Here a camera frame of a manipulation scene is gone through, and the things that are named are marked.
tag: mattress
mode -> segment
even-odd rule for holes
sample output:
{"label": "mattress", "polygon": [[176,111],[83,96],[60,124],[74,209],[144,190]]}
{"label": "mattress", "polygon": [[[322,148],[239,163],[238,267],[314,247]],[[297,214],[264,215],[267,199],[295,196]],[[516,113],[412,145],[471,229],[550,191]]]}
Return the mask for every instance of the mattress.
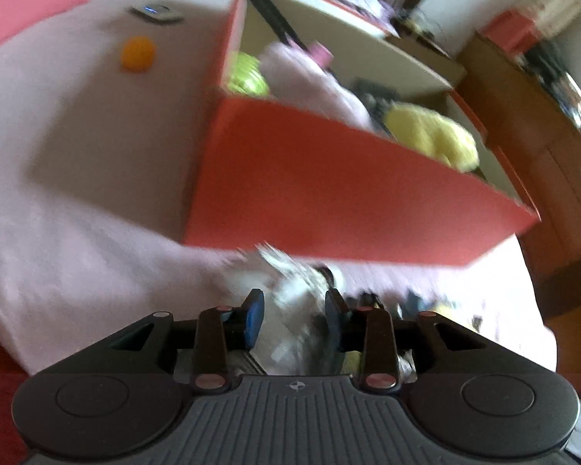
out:
{"label": "mattress", "polygon": [[[179,240],[231,0],[166,0],[175,26],[126,11],[149,1],[91,0],[0,46],[0,344],[29,374],[151,312],[188,319],[223,300],[214,279],[232,253]],[[158,46],[146,74],[119,68],[134,35]],[[467,268],[335,264],[350,293],[482,309],[491,339],[555,369],[514,237]]]}

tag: screw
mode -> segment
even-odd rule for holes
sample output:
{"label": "screw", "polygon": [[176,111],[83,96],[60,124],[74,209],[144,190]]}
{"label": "screw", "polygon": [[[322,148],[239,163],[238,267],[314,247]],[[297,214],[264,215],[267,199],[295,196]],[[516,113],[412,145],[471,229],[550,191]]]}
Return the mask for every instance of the screw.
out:
{"label": "screw", "polygon": [[226,379],[219,374],[199,374],[194,384],[201,390],[217,390],[226,384]]}
{"label": "screw", "polygon": [[370,388],[388,390],[396,384],[396,377],[391,374],[371,374],[364,382]]}

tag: green ball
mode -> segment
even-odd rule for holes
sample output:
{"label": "green ball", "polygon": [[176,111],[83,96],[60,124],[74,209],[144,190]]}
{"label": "green ball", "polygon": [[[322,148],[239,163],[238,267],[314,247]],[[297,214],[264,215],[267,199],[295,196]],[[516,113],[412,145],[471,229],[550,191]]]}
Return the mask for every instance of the green ball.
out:
{"label": "green ball", "polygon": [[252,55],[239,52],[230,73],[228,89],[247,96],[263,97],[269,94],[269,86],[258,70],[259,61]]}

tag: crosshair logo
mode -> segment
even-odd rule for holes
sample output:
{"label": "crosshair logo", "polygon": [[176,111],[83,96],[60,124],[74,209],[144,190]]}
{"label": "crosshair logo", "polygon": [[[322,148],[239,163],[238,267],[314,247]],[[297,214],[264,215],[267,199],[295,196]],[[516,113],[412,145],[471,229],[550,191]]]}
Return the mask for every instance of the crosshair logo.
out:
{"label": "crosshair logo", "polygon": [[293,381],[289,385],[289,388],[298,392],[299,390],[303,390],[305,388],[305,383],[303,381]]}

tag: wooden cabinet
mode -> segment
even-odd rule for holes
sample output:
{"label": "wooden cabinet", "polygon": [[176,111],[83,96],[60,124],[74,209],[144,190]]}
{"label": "wooden cabinet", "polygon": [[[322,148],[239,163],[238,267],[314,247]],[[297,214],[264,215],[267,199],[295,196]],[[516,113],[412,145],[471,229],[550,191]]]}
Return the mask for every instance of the wooden cabinet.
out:
{"label": "wooden cabinet", "polygon": [[581,133],[557,103],[510,57],[480,35],[457,61],[458,91],[500,148],[542,222],[520,236],[541,312],[581,304]]}

